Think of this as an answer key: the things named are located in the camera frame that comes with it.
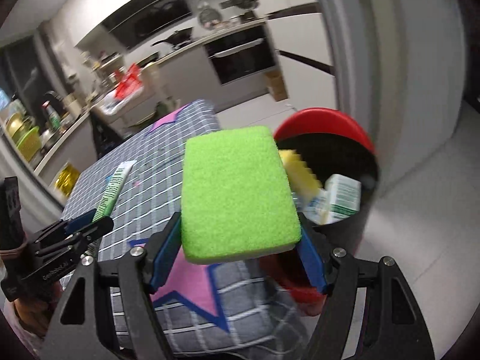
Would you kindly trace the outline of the person's left hand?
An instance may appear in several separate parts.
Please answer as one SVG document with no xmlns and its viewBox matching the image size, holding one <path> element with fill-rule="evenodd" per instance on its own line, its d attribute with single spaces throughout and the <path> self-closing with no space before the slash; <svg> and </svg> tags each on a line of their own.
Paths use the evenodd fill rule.
<svg viewBox="0 0 480 360">
<path fill-rule="evenodd" d="M 62 293 L 63 288 L 57 282 L 49 290 L 48 301 L 34 297 L 19 297 L 14 300 L 13 307 L 20 325 L 26 331 L 44 338 Z"/>
</svg>

